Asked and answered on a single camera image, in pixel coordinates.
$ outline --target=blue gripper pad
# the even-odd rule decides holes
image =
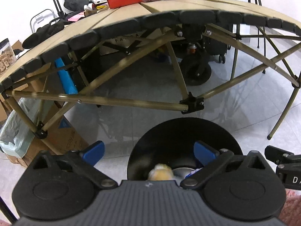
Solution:
[[[219,156],[219,151],[202,141],[195,142],[193,146],[193,152],[195,158],[197,158],[203,166],[206,166],[209,162],[213,161],[217,158],[217,156]]]
[[[104,143],[102,141],[96,141],[86,149],[82,150],[79,155],[82,159],[94,166],[104,155]]]

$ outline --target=black bag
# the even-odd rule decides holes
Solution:
[[[228,31],[233,31],[233,24],[225,25],[221,23],[216,23],[216,25]],[[230,49],[230,47],[227,44],[211,39],[209,37],[204,37],[204,43],[207,53],[209,53],[210,55],[219,55],[219,63],[226,62],[225,54],[227,50]]]
[[[93,3],[91,0],[65,0],[64,7],[70,11],[83,12],[84,6]]]

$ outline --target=black suitcase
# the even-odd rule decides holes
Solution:
[[[228,30],[233,31],[233,24],[231,25],[225,25],[221,23],[216,23],[216,25]],[[227,53],[227,50],[230,49],[228,45],[225,43],[219,42],[217,40],[211,39],[209,37],[204,37],[204,46],[208,54],[210,55],[219,55],[219,63],[225,63],[226,57],[225,54]]]

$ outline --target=suitcase wheel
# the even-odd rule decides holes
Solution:
[[[226,63],[226,56],[225,55],[219,55],[219,63]]]
[[[199,86],[209,80],[211,76],[211,67],[208,64],[210,56],[204,54],[186,55],[180,64],[180,69],[186,85]]]

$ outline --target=electrical outlet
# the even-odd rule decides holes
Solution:
[[[36,19],[37,23],[39,24],[40,22],[42,22],[42,21],[44,20],[44,17],[43,17],[43,15],[40,13],[39,15],[37,15],[37,16],[35,17],[35,19]]]

